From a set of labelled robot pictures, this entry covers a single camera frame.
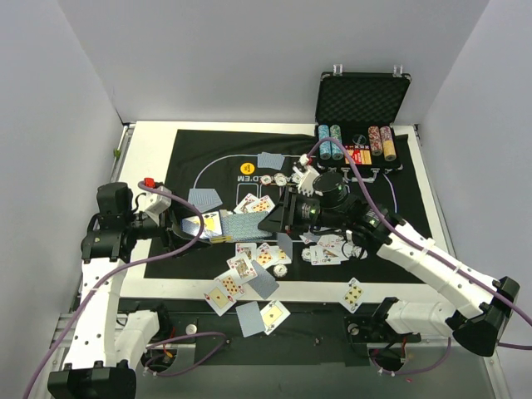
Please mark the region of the red white chip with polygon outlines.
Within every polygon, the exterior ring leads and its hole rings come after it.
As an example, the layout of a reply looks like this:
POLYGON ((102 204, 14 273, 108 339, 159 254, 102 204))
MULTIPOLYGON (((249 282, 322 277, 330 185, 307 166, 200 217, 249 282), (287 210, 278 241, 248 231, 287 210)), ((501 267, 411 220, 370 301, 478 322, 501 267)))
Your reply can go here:
POLYGON ((263 175, 260 177, 260 182, 262 185, 271 185, 273 183, 273 178, 271 175, 263 175))

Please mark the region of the blue playing card deck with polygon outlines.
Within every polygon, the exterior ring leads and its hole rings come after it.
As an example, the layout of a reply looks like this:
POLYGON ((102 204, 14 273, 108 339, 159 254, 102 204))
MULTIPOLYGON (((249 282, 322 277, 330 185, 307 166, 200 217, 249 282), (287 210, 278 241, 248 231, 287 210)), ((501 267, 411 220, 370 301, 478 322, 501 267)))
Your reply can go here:
POLYGON ((200 230, 200 226, 204 228, 200 235, 200 239, 208 241, 212 244, 219 244, 229 242, 232 237, 224 234, 222 227, 222 218, 219 211, 212 211, 199 216, 191 216, 181 220, 181 229, 184 233, 196 236, 200 230))

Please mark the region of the grey white chip stack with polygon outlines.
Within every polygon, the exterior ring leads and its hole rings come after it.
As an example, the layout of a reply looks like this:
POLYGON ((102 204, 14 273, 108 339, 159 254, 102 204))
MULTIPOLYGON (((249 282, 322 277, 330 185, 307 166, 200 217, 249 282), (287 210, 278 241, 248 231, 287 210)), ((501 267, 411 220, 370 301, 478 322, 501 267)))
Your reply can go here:
POLYGON ((283 278, 288 273, 288 267, 285 264, 277 264, 273 267, 273 274, 276 278, 283 278))

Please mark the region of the yellow dealer button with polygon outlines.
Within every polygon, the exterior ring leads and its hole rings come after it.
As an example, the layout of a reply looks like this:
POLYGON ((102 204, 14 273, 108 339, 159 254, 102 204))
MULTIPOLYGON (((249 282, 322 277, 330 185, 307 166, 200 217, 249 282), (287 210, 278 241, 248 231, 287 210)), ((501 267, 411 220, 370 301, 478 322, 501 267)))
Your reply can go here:
POLYGON ((252 175, 255 172, 256 167, 252 162, 245 162, 240 166, 239 170, 242 175, 252 175))

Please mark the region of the king of diamonds card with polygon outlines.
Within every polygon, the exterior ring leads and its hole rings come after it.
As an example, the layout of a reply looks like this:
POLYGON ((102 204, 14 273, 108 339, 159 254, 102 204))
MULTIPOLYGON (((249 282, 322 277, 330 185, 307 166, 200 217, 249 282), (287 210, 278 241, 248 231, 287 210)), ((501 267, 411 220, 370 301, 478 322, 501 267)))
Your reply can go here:
POLYGON ((258 276, 255 267, 246 254, 235 255, 228 259, 226 263, 229 269, 235 273, 239 283, 247 283, 258 276))

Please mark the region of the ten of diamonds card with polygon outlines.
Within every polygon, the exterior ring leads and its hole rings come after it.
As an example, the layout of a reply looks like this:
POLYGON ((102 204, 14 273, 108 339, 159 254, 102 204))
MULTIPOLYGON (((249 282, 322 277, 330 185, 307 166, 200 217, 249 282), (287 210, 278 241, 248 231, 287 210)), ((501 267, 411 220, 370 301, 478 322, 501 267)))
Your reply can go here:
POLYGON ((225 271, 215 278, 235 299, 241 298, 246 294, 244 283, 239 274, 232 269, 225 271))

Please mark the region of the ace of spades card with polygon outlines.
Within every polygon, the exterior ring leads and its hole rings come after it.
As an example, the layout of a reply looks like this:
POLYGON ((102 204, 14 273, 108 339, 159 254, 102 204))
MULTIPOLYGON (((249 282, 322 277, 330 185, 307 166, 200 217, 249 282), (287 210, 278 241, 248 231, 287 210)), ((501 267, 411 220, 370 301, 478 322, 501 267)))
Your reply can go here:
POLYGON ((264 323, 264 333, 271 334, 289 316, 289 310, 278 300, 273 300, 260 310, 264 323))

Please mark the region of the ace of hearts card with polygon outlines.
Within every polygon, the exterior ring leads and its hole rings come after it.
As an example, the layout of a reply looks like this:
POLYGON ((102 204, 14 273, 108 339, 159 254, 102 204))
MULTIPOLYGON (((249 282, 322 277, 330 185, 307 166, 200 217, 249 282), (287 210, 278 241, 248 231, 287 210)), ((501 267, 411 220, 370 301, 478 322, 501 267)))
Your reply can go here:
POLYGON ((234 297, 218 281, 213 281, 204 291, 204 299, 218 316, 223 316, 235 305, 234 297))

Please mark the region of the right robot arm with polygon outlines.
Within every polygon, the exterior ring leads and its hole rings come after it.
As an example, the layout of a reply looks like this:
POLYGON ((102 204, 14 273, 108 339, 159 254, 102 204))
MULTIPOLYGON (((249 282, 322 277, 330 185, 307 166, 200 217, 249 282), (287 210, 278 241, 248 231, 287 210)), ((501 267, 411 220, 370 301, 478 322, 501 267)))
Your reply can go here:
POLYGON ((463 348, 490 357, 513 313, 520 285, 465 266, 433 239, 423 237, 398 214, 348 192, 340 174, 294 171, 296 185, 283 195, 284 228, 330 228, 368 254, 403 268, 444 297, 444 302, 384 301, 371 320, 373 334, 453 337, 463 348))

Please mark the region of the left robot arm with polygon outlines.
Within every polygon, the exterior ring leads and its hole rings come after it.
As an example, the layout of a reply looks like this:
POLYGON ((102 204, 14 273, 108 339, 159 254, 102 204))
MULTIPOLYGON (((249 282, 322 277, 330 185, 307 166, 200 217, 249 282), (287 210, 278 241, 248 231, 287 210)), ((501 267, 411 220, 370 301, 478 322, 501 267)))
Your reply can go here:
POLYGON ((81 242, 81 302, 66 326, 73 333, 70 349, 62 369, 47 380, 54 398, 135 397, 135 367, 146 346, 170 335, 163 306, 134 311, 122 331, 116 331, 121 287, 127 269, 135 266, 131 254, 139 241, 159 238, 167 256, 176 257, 222 239, 255 240, 271 234, 266 211, 224 216, 220 232, 209 233, 206 217, 161 183, 144 179, 139 187, 149 202, 141 211, 133 208, 133 192, 126 183, 97 190, 99 210, 81 242))

